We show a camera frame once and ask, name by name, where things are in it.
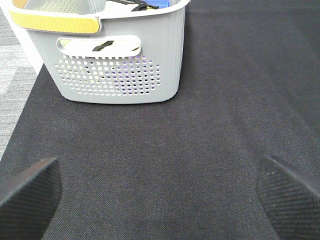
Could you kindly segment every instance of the gray plastic basket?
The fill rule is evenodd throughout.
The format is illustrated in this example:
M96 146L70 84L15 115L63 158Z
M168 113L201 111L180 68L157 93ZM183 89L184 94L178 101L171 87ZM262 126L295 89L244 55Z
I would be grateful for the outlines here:
M46 29L29 27L11 15L28 29L65 98L100 104L154 103L178 91L189 1L171 0L167 8L113 15L103 11L106 0L29 0L21 8L13 3L11 12L48 20ZM64 18L74 21L65 26ZM88 25L81 25L83 18L98 20L98 30L82 31ZM72 24L76 30L68 32L65 28ZM93 45L107 41L117 41L118 48L92 51Z

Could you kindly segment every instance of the floor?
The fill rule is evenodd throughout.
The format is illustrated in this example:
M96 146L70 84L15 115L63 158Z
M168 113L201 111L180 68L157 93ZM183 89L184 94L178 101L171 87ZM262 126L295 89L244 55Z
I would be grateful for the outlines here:
M0 10L0 158L36 80L19 41Z

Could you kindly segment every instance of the blue item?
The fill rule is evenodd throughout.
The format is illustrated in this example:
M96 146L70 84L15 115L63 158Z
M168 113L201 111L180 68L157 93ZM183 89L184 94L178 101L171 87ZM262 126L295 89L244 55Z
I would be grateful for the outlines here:
M170 0L145 0L152 6L159 6L159 9L170 7Z

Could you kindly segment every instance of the black fabric pad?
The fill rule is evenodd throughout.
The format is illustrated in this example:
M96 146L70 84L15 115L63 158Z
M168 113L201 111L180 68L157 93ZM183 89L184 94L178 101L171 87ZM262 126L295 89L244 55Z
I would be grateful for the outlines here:
M45 240L276 240L259 159L320 179L319 39L318 0L193 0L173 99L72 102L43 68L0 180L58 157Z

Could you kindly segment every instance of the yellow basket handle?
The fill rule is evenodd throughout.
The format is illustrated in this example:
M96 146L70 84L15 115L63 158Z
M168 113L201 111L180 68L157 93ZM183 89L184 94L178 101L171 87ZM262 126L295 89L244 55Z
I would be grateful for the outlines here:
M73 34L95 34L100 30L100 22L94 16L24 9L28 0L10 2L12 20L25 29Z

